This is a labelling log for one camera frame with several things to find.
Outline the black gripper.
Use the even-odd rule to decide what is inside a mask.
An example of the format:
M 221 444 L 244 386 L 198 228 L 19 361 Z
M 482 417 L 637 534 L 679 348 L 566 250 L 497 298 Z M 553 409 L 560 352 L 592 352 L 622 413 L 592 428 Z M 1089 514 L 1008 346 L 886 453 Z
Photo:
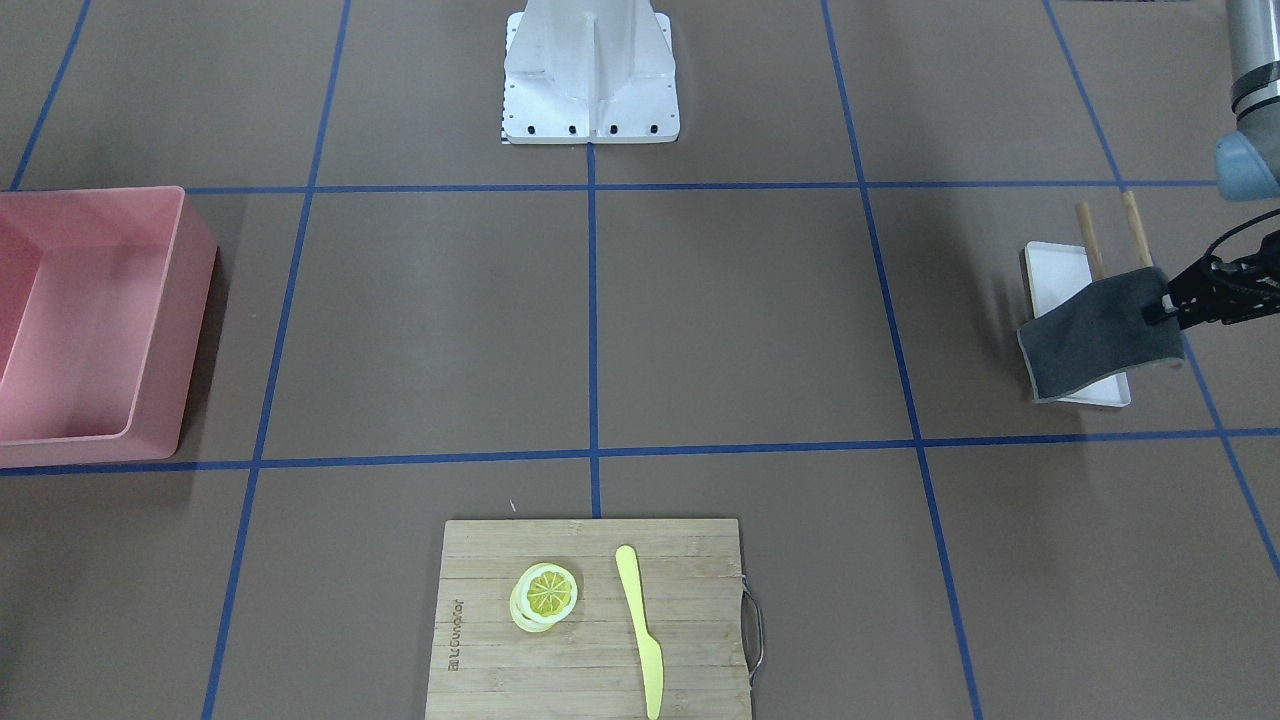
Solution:
M 1234 275 L 1238 290 L 1234 287 Z M 1239 293 L 1249 297 L 1242 300 L 1245 306 L 1242 314 L 1233 302 Z M 1176 320 L 1178 327 L 1187 331 L 1204 323 L 1230 325 L 1277 313 L 1279 283 L 1272 265 L 1257 258 L 1242 258 L 1230 263 L 1219 256 L 1207 256 L 1197 259 L 1169 282 L 1169 295 L 1162 295 L 1144 307 L 1144 322 L 1157 325 Z

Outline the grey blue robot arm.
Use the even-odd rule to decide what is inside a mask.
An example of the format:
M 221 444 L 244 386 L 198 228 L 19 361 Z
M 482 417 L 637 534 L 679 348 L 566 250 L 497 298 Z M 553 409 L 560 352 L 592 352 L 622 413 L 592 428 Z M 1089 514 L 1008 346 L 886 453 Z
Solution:
M 1213 150 L 1216 183 L 1229 202 L 1279 196 L 1279 14 L 1275 1 L 1225 4 L 1231 60 L 1230 110 L 1235 129 Z M 1203 255 L 1167 283 L 1166 295 L 1147 306 L 1151 324 L 1175 320 L 1181 329 L 1201 323 L 1224 325 L 1277 313 L 1279 237 L 1267 233 L 1260 249 L 1226 261 L 1217 250 L 1230 238 L 1277 218 L 1266 211 L 1226 231 Z

